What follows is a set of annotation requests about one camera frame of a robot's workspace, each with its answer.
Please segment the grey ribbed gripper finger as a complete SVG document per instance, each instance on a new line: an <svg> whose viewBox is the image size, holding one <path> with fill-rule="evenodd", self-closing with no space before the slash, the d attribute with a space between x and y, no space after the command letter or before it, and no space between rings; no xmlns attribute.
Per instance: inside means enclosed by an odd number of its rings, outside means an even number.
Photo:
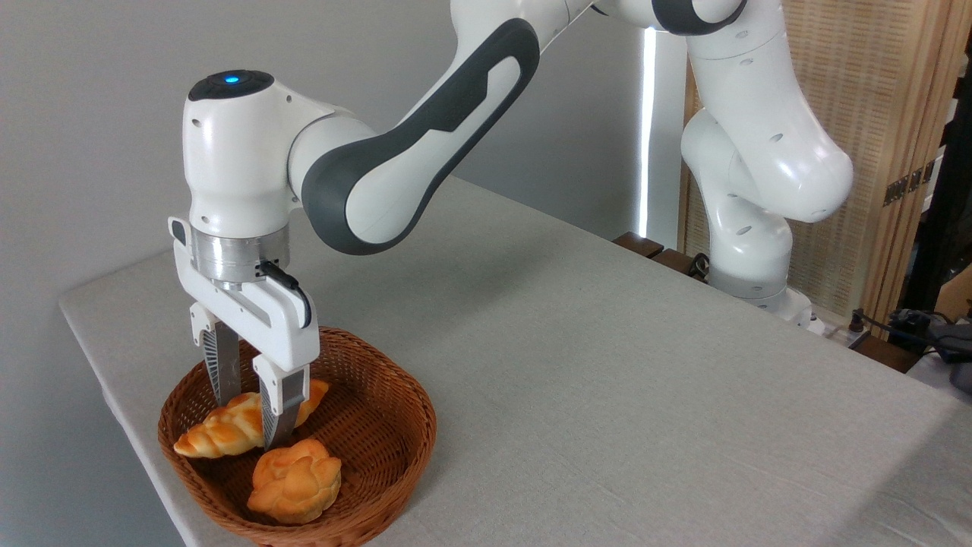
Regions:
<svg viewBox="0 0 972 547"><path fill-rule="evenodd" d="M276 449L294 433L301 405L309 396L310 366L285 371L260 354L254 357L253 368L260 381L264 449Z"/></svg>
<svg viewBox="0 0 972 547"><path fill-rule="evenodd" d="M204 351L216 407L225 407L241 393L239 336L200 302L190 307L190 316L192 338Z"/></svg>

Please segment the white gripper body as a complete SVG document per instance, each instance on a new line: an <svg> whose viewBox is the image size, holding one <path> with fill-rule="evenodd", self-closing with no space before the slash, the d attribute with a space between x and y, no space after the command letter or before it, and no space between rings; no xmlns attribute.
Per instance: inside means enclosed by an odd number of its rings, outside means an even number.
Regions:
<svg viewBox="0 0 972 547"><path fill-rule="evenodd" d="M289 262L289 229L263 238L217 238L184 219L168 220L177 274L185 292L282 370L320 353L310 297L281 266Z"/></svg>

